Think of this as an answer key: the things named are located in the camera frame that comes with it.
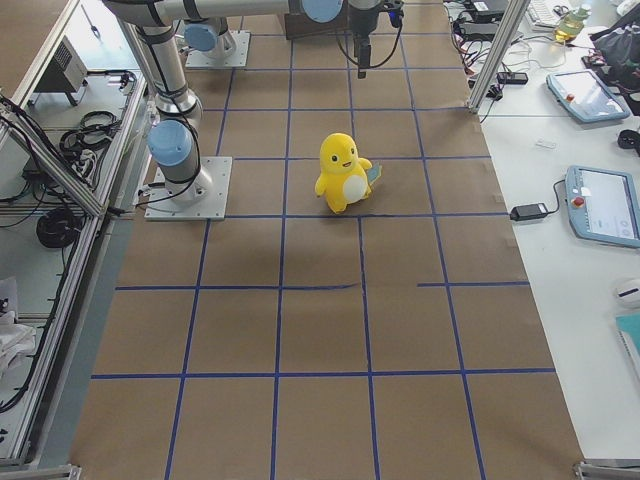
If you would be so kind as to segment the yellow plush penguin toy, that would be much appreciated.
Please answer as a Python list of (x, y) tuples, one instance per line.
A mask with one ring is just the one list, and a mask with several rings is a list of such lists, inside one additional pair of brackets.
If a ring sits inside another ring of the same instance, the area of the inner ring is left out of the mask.
[(324, 139), (319, 161), (320, 174), (314, 191), (318, 197), (325, 198), (335, 214), (367, 199), (372, 185), (382, 174), (382, 166), (360, 157), (354, 139), (345, 133), (332, 133)]

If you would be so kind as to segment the yellow liquid plastic bottle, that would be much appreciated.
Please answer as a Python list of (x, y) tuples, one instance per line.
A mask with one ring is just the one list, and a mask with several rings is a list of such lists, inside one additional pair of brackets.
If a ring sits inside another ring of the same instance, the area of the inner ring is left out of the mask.
[(575, 40), (584, 28), (585, 21), (590, 17), (591, 7), (583, 4), (569, 10), (556, 25), (553, 36), (560, 44), (569, 44)]

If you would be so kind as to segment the far blue teach pendant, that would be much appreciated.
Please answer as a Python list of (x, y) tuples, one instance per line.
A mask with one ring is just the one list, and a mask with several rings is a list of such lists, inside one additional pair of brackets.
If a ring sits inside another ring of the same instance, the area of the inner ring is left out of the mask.
[(623, 120), (631, 115), (626, 103), (591, 70), (548, 74), (546, 86), (557, 102), (582, 123)]

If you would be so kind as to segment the blue teach pendant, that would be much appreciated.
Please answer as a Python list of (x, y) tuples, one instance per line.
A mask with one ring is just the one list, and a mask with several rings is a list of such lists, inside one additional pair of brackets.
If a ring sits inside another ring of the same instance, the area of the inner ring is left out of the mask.
[(582, 123), (623, 120), (631, 115), (626, 103), (591, 70), (548, 74), (546, 86), (557, 102)]
[(629, 173), (572, 165), (565, 187), (569, 224), (577, 237), (639, 248), (639, 201)]

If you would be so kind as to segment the black power adapter brick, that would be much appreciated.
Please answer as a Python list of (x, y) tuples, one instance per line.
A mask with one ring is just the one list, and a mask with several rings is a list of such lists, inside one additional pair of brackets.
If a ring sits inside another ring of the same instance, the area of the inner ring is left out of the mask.
[(544, 203), (516, 205), (509, 212), (509, 218), (515, 222), (539, 220), (548, 215), (549, 210)]

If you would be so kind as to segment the black bag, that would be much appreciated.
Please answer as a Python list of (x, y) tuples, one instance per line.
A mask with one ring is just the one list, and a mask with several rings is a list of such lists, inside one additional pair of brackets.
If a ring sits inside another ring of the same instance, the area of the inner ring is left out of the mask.
[(623, 20), (591, 35), (595, 49), (602, 55), (604, 77), (629, 89), (639, 88), (639, 17)]

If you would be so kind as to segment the near blue teach pendant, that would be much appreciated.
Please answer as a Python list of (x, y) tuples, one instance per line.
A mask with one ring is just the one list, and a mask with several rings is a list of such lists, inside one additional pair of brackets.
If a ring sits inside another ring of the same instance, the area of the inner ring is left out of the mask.
[(569, 224), (577, 237), (639, 248), (639, 201), (629, 173), (572, 165), (565, 187)]

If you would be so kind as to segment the brown paper grid mat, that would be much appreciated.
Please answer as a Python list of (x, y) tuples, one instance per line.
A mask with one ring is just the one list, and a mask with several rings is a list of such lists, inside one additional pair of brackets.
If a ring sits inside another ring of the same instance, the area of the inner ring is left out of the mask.
[[(372, 39), (249, 17), (236, 72), (192, 72), (223, 221), (119, 222), (70, 459), (86, 479), (569, 479), (581, 453), (439, 1)], [(382, 166), (333, 213), (320, 148)]]

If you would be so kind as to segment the grey control box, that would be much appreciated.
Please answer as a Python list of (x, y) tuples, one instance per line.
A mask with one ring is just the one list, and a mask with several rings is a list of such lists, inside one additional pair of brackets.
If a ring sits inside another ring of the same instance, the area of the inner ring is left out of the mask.
[(74, 94), (87, 86), (88, 70), (67, 36), (58, 44), (34, 92), (64, 94), (71, 106), (79, 100)]

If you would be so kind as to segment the teal notebook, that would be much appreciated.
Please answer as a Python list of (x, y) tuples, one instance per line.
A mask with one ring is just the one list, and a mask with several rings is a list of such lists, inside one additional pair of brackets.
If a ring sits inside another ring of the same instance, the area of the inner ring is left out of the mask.
[(631, 313), (617, 316), (615, 323), (633, 368), (636, 373), (639, 373), (639, 314)]

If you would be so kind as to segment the aluminium frame post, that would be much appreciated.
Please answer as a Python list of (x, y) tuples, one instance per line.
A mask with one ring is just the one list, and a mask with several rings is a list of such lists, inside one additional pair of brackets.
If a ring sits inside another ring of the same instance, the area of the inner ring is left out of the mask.
[(479, 111), (480, 105), (495, 79), (498, 68), (518, 30), (529, 3), (529, 0), (514, 0), (508, 2), (486, 61), (476, 78), (467, 101), (467, 106), (472, 113)]

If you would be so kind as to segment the aluminium side frame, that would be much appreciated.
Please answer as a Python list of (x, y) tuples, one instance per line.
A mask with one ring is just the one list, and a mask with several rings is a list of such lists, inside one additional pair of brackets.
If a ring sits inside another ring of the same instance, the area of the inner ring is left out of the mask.
[[(5, 1), (1, 5), (1, 276), (14, 280), (1, 305), (35, 337), (1, 376), (1, 468), (37, 467), (73, 358), (86, 291), (146, 104), (137, 68), (114, 60), (91, 69), (77, 106), (34, 92), (82, 1)], [(57, 141), (86, 113), (118, 118), (98, 164), (82, 177)]]

